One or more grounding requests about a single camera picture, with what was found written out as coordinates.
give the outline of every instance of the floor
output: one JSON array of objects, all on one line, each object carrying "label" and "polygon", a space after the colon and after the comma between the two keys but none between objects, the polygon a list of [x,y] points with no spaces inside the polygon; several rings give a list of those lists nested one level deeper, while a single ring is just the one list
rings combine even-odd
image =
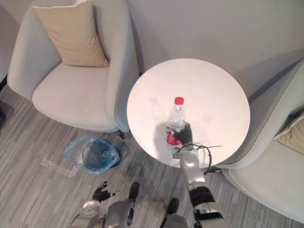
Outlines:
[{"label": "floor", "polygon": [[[130,133],[122,141],[115,133],[94,133],[60,124],[39,113],[30,101],[7,86],[0,98],[8,116],[0,132],[1,227],[68,227],[105,180],[109,181],[109,191],[122,191],[105,205],[126,198],[133,181],[140,183],[132,228],[158,228],[172,197],[181,202],[178,214],[193,224],[180,170],[150,157]],[[69,177],[73,167],[62,152],[71,141],[88,133],[111,141],[121,150],[123,159],[104,176],[93,177],[78,171]],[[52,165],[46,166],[45,160]],[[304,224],[255,202],[221,173],[208,174],[207,181],[231,228],[304,228]]]}]

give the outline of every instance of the throw pillow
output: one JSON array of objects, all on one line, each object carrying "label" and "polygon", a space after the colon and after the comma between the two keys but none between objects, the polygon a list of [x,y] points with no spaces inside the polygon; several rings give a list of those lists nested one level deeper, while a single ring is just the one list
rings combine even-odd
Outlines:
[{"label": "throw pillow", "polygon": [[304,155],[304,112],[277,134],[274,140]]},{"label": "throw pillow", "polygon": [[107,67],[91,1],[65,7],[33,7],[59,52],[62,62],[71,66]]}]

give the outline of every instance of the table top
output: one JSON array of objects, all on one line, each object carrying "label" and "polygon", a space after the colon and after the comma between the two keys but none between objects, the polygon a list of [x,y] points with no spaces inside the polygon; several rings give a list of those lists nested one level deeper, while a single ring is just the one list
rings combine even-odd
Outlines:
[{"label": "table top", "polygon": [[[166,122],[175,97],[184,97],[186,121],[193,141],[210,148],[212,165],[230,157],[242,144],[250,123],[246,95],[238,82],[220,67],[198,59],[180,58],[146,71],[131,90],[127,116],[139,145],[153,158],[180,166],[166,139]],[[200,167],[209,164],[199,152]]]}]

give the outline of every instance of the plastic bag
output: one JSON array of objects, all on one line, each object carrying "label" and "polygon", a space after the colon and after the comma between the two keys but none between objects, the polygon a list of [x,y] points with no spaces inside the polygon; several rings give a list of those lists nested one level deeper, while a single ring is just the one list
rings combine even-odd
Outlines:
[{"label": "plastic bag", "polygon": [[105,174],[121,157],[109,141],[90,135],[71,142],[63,156],[81,172],[94,176]]}]

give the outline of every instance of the white wall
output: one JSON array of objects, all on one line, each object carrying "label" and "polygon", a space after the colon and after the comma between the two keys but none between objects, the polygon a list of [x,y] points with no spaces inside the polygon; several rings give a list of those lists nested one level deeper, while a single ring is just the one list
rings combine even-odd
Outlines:
[{"label": "white wall", "polygon": [[[31,0],[0,0],[21,22]],[[304,57],[303,0],[127,0],[140,71],[172,58],[214,63],[251,95]]]},{"label": "white wall", "polygon": [[18,22],[0,4],[0,82],[8,73],[18,29]]}]

